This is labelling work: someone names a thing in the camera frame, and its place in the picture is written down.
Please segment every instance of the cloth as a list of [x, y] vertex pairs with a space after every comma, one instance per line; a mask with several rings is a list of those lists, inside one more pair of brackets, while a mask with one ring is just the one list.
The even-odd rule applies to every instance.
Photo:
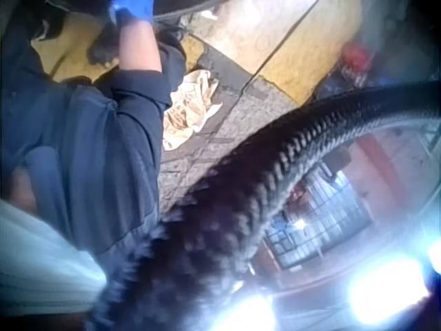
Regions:
[[185, 57], [162, 44], [163, 67], [175, 69], [167, 76], [114, 70], [96, 86], [72, 87], [43, 72], [34, 31], [20, 6], [2, 41], [2, 186], [25, 168], [39, 215], [111, 273], [158, 220], [163, 113]]
[[36, 217], [0, 201], [0, 309], [17, 317], [87, 312], [106, 284], [87, 252]]
[[165, 113], [163, 146], [174, 150], [185, 143], [193, 132], [201, 131], [207, 119], [217, 113], [221, 103], [212, 104], [211, 97], [218, 80], [209, 84], [210, 71], [197, 70], [184, 77], [172, 93], [173, 106]]

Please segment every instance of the floor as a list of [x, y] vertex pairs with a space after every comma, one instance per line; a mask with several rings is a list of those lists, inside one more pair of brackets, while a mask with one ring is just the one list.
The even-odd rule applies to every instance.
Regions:
[[[361, 0], [235, 0], [185, 17], [187, 70], [210, 70], [223, 107], [178, 149], [163, 153], [161, 210], [168, 209], [219, 157], [276, 117], [302, 105], [336, 64], [361, 24]], [[61, 36], [36, 41], [54, 80], [109, 70], [91, 66], [86, 50], [101, 31], [93, 18], [68, 17]]]

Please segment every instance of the hand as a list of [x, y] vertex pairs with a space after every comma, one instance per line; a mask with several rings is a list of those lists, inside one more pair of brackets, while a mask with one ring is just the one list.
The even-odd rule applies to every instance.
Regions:
[[113, 0], [110, 12], [114, 13], [122, 9], [127, 9], [130, 14], [138, 19], [152, 22], [154, 0]]

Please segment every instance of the person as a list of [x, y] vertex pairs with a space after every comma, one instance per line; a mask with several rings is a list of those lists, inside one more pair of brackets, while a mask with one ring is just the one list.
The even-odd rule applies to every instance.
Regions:
[[119, 67], [93, 84], [43, 71], [33, 1], [19, 4], [1, 40], [1, 197], [24, 171], [35, 213], [106, 274], [158, 221], [163, 114], [185, 74], [179, 40], [154, 34], [153, 0], [112, 8]]

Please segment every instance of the light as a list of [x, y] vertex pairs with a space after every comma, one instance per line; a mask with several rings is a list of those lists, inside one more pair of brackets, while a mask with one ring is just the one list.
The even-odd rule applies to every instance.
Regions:
[[435, 240], [427, 251], [427, 254], [429, 255], [433, 269], [435, 269], [438, 274], [441, 274], [441, 239]]
[[211, 10], [203, 10], [201, 12], [201, 16], [205, 17], [206, 19], [212, 19], [214, 21], [217, 21], [218, 17], [216, 15], [213, 15]]
[[303, 230], [306, 227], [306, 223], [305, 221], [303, 221], [303, 219], [299, 219], [297, 222], [294, 223], [294, 227], [297, 230]]
[[242, 288], [243, 284], [244, 281], [238, 281], [236, 284], [234, 284], [232, 293], [239, 291]]
[[227, 312], [211, 331], [272, 331], [276, 320], [268, 302], [263, 297], [245, 299]]
[[359, 279], [351, 289], [351, 304], [362, 323], [375, 324], [427, 295], [420, 264], [414, 259], [401, 259]]

